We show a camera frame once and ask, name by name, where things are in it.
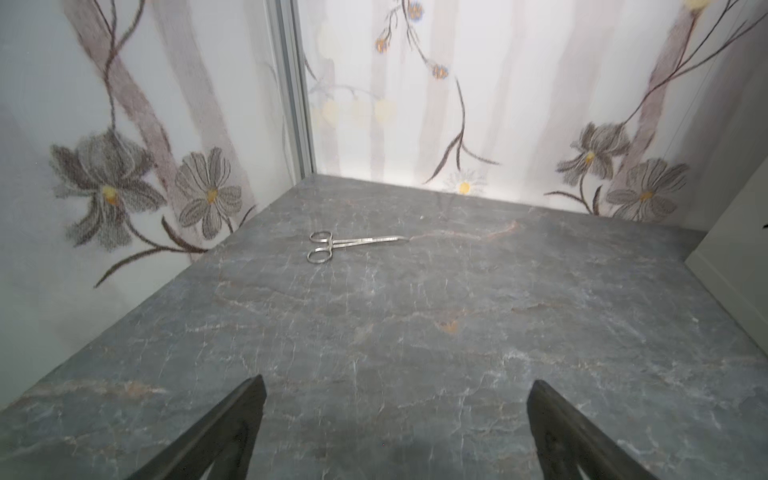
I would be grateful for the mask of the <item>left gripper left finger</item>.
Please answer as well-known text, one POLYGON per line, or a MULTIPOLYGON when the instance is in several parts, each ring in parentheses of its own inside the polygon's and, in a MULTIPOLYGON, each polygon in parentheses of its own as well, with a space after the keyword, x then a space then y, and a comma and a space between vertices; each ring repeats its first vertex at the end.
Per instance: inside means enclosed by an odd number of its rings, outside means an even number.
POLYGON ((246 478, 266 399, 263 377, 247 379, 130 477, 246 478))

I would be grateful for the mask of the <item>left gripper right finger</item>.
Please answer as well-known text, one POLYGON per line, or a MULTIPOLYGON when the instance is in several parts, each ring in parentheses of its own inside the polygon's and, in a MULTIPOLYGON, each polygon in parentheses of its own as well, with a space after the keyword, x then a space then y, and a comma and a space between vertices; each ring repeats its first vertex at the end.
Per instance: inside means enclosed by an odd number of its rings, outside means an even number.
POLYGON ((544 478, 655 477, 547 382, 534 381, 526 406, 544 478))

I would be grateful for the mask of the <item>grey metal cabinet box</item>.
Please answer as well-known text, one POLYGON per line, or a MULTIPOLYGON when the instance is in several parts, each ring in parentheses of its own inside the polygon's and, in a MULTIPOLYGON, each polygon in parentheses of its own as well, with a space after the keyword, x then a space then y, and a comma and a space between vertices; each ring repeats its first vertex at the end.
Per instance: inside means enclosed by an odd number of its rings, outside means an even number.
POLYGON ((746 334, 767 350, 767 164, 690 254, 686 265, 746 334))

